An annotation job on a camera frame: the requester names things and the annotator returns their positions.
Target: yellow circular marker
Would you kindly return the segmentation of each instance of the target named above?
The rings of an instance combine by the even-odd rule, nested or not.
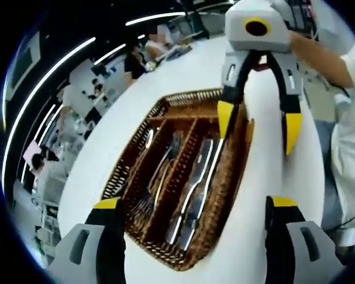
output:
[[[271,31],[270,24],[262,18],[253,17],[244,20],[244,29],[255,37],[263,37]]]

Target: wicker basket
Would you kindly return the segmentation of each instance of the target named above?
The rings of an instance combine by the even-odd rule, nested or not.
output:
[[[125,148],[104,190],[103,199],[113,197],[123,186],[125,231],[141,248],[175,270],[187,270],[215,246],[224,228],[243,176],[253,134],[253,121],[246,119],[241,105],[234,131],[225,142],[204,211],[187,251],[165,242],[172,216],[183,202],[183,191],[202,141],[218,137],[217,101],[221,89],[179,93],[162,98],[146,116]],[[159,127],[151,147],[145,149],[150,129]],[[145,185],[155,172],[173,133],[183,133],[178,156],[171,162],[158,203],[151,218],[144,222],[132,215]]]

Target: fork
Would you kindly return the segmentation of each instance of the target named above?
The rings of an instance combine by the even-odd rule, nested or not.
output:
[[[138,203],[135,205],[135,207],[130,211],[130,216],[131,216],[130,220],[133,220],[136,216],[138,216],[140,214],[144,214],[144,213],[147,213],[145,215],[146,220],[148,220],[151,217],[151,214],[154,211],[154,205],[157,202],[157,199],[159,197],[159,193],[161,190],[161,186],[159,186],[155,198],[152,198],[151,189],[152,189],[154,180],[155,180],[157,174],[159,173],[160,168],[165,163],[165,161],[167,159],[169,159],[171,161],[171,160],[175,159],[175,157],[179,154],[181,146],[182,146],[182,135],[174,133],[173,138],[172,138],[172,142],[171,142],[170,146],[167,148],[166,152],[164,153],[164,155],[163,155],[161,161],[159,162],[154,174],[152,175],[147,187],[145,188],[143,196],[138,201]]]

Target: cutlery tray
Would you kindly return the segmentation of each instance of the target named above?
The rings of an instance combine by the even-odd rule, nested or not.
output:
[[[183,251],[177,245],[167,244],[166,233],[170,220],[184,202],[183,193],[201,143],[206,138],[219,137],[217,102],[221,92],[220,89],[203,90],[162,98],[124,149],[103,192],[102,198],[107,199],[116,196],[120,188],[124,189],[122,198],[126,234],[148,254],[174,270],[190,269],[214,248],[231,211],[246,166],[254,124],[253,121],[247,121],[244,105],[240,105],[234,131],[223,146],[190,246]],[[149,129],[157,127],[159,130],[151,146],[146,149],[147,133]],[[173,133],[177,131],[183,134],[180,152],[170,165],[150,219],[140,222],[134,219],[132,209],[142,198]],[[157,174],[151,192],[155,191],[155,184],[158,184],[161,175],[162,170]]]

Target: white tabletop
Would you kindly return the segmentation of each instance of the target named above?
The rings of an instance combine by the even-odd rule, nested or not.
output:
[[[60,201],[61,235],[84,223],[101,197],[111,171],[146,114],[169,93],[221,86],[224,37],[198,42],[178,60],[143,75],[109,109],[80,152]],[[296,147],[283,158],[279,96],[269,70],[252,72],[245,101],[255,119],[246,171],[231,214],[214,251],[186,272],[175,272],[149,256],[127,236],[127,283],[264,283],[266,195],[295,199],[308,220],[320,224],[324,170],[320,142],[306,101]]]

